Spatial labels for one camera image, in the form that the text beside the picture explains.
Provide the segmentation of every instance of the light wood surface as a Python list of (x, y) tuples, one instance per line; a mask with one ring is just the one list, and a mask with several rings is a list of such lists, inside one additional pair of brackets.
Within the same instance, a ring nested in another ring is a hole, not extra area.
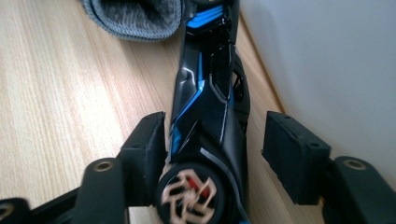
[[(280, 111), (241, 22), (237, 47), (251, 96), (247, 129), (252, 223), (322, 223), (293, 205), (261, 156), (267, 110)], [(117, 39), (78, 1), (0, 1), (0, 199), (34, 208), (76, 188), (85, 167), (115, 157), (137, 122), (165, 111), (168, 133), (180, 34), (160, 43)], [(132, 223), (160, 223), (154, 208)]]

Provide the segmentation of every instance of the black plastic body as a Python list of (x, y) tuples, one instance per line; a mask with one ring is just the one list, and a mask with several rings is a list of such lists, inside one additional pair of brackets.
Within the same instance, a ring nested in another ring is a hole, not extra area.
[(327, 224), (396, 223), (396, 192), (367, 161), (338, 157), (297, 120), (267, 113), (262, 155), (291, 199), (317, 204), (324, 198)]
[(32, 211), (28, 223), (70, 223), (73, 218), (79, 188), (44, 203)]
[(396, 223), (396, 192), (367, 161), (338, 157), (321, 177), (327, 224)]
[(105, 158), (92, 162), (85, 169), (71, 223), (123, 224), (126, 214), (120, 160)]
[(248, 176), (250, 101), (235, 48), (239, 1), (210, 7), (190, 4), (185, 11), (171, 118), (170, 163), (199, 162), (212, 167), (224, 183), (231, 184), (230, 195), (241, 211)]
[(28, 202), (21, 198), (0, 201), (1, 224), (24, 224), (32, 220)]

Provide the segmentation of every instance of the vacuum wheel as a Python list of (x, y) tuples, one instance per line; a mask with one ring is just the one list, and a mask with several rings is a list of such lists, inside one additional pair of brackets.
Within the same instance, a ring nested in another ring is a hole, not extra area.
[(219, 223), (224, 203), (221, 179), (199, 163), (174, 165), (157, 187), (156, 206), (164, 223)]

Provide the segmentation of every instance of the gray knit fabric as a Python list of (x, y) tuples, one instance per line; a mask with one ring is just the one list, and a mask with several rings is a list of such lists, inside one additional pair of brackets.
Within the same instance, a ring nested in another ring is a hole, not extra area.
[(181, 22), (181, 0), (81, 0), (87, 14), (109, 33), (135, 41), (173, 35)]

